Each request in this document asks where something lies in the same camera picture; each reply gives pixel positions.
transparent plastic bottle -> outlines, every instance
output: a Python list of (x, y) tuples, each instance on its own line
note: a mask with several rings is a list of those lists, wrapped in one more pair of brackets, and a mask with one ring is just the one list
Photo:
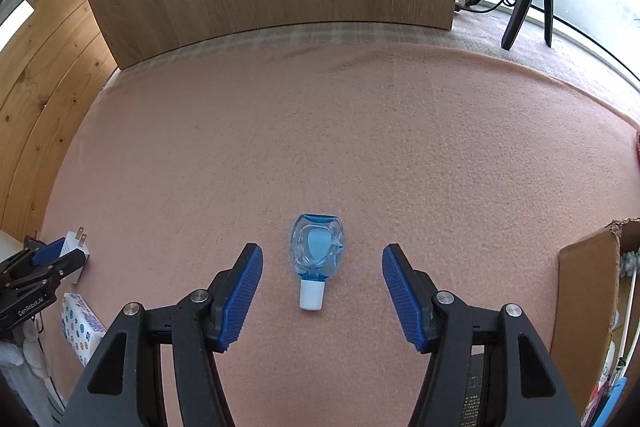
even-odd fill
[(322, 308), (324, 282), (342, 259), (342, 223), (336, 216), (302, 214), (291, 232), (291, 263), (300, 276), (300, 307)]

blue liquid bottle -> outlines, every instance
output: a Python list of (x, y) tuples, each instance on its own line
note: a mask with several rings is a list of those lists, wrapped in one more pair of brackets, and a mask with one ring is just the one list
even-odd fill
[(324, 282), (342, 259), (342, 223), (336, 216), (302, 214), (291, 232), (291, 263), (300, 276), (300, 307), (322, 308)]

blue liquid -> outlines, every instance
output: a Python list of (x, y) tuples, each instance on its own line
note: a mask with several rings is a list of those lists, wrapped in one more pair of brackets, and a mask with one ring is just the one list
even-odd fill
[(302, 214), (291, 232), (291, 263), (302, 279), (326, 281), (342, 259), (342, 223), (335, 216)]

charger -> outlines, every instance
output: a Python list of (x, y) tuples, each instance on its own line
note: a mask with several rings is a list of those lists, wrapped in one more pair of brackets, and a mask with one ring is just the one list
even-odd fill
[[(86, 262), (89, 261), (89, 247), (86, 244), (84, 227), (80, 227), (77, 232), (69, 230), (66, 233), (65, 244), (62, 246), (62, 251), (60, 251), (60, 257), (66, 255), (72, 250), (75, 250), (76, 248), (84, 252), (84, 257), (86, 259), (84, 265), (86, 265)], [(84, 268), (84, 266), (79, 267), (75, 272), (70, 273), (63, 280), (69, 281), (73, 284), (78, 284), (82, 268)]]

